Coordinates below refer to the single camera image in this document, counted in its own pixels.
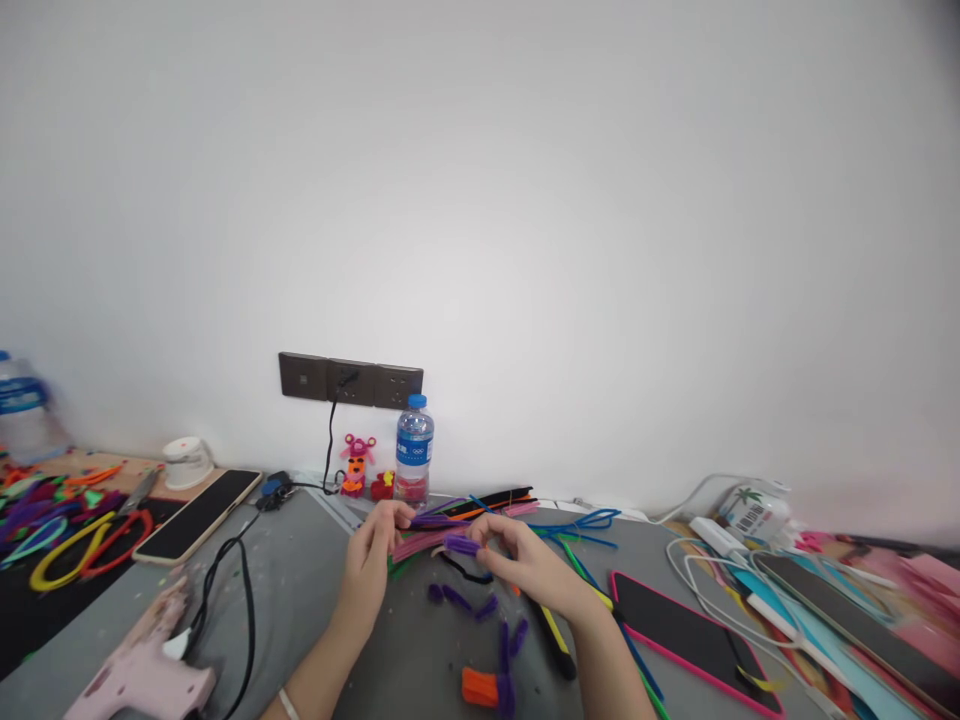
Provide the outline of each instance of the charger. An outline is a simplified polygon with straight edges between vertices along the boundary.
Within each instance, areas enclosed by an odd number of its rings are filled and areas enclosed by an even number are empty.
[[[690,521],[690,529],[699,535],[707,545],[716,550],[721,557],[742,562],[743,556],[749,552],[746,545],[710,518],[694,518]]]

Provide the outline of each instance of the plastic bottle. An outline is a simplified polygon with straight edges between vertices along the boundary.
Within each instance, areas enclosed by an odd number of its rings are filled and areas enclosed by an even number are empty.
[[[0,444],[17,465],[35,465],[69,448],[47,407],[47,392],[23,361],[0,350]]]
[[[790,520],[790,506],[783,499],[789,492],[778,480],[757,478],[738,485],[717,511],[717,523],[751,550],[766,549]]]
[[[409,407],[397,421],[397,477],[393,496],[419,508],[430,494],[430,458],[433,456],[433,418],[427,396],[411,395]]]

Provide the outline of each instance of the hot glue gun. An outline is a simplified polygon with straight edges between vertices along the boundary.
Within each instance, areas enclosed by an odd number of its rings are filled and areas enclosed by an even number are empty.
[[[157,720],[183,720],[203,707],[217,682],[213,670],[196,670],[163,654],[187,606],[186,582],[182,577],[157,596],[64,720],[108,720],[125,707]]]

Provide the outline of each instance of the wall outlet panel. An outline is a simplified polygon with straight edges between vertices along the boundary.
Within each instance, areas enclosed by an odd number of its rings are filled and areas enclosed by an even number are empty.
[[[423,370],[398,365],[377,365],[373,392],[375,407],[403,410],[407,399],[423,390]]]
[[[353,360],[327,361],[327,398],[333,400],[337,395],[337,383],[349,377],[354,371],[359,377],[344,386],[340,391],[337,402],[350,405],[373,406],[373,391],[376,385],[377,366],[373,363],[355,362]]]
[[[337,402],[403,410],[411,395],[423,391],[422,368],[280,353],[280,389],[288,397],[333,400],[337,385],[354,372],[356,380],[343,387]]]
[[[280,353],[280,391],[305,400],[327,399],[326,358]]]

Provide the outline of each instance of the wooden desk surface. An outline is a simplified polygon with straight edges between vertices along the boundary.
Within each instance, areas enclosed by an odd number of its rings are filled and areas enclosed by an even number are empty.
[[[103,482],[91,485],[95,490],[119,490],[129,495],[133,492],[145,473],[161,465],[161,460],[151,460],[147,458],[135,458],[125,455],[115,455],[113,453],[102,453],[74,449],[66,455],[61,455],[52,460],[46,460],[40,463],[37,468],[48,475],[69,475],[71,477],[81,477],[84,470],[90,470],[88,474],[106,470],[114,465],[123,465],[123,469],[112,478]],[[188,490],[171,490],[166,484],[166,471],[160,471],[160,477],[154,483],[150,491],[150,497],[163,500],[180,500],[189,502],[197,495],[203,492],[218,477],[225,472],[222,468],[215,468],[213,472],[199,485]]]

